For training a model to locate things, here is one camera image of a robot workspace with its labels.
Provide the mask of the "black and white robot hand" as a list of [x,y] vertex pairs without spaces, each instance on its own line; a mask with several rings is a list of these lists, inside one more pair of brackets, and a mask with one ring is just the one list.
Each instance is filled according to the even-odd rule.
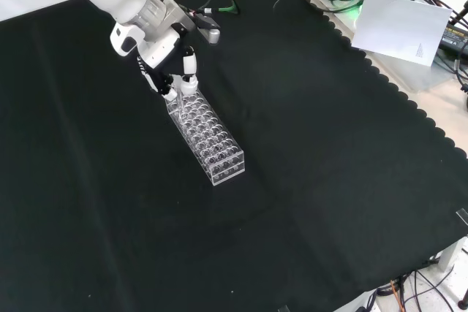
[[189,96],[197,91],[195,52],[192,47],[186,47],[184,50],[184,73],[180,83],[174,83],[172,75],[160,72],[157,67],[166,61],[184,35],[194,28],[195,25],[186,27],[182,23],[174,23],[156,41],[147,42],[144,40],[145,32],[138,26],[117,23],[110,34],[110,42],[117,54],[122,57],[136,50],[140,73],[147,80],[150,89],[171,102],[181,94]]

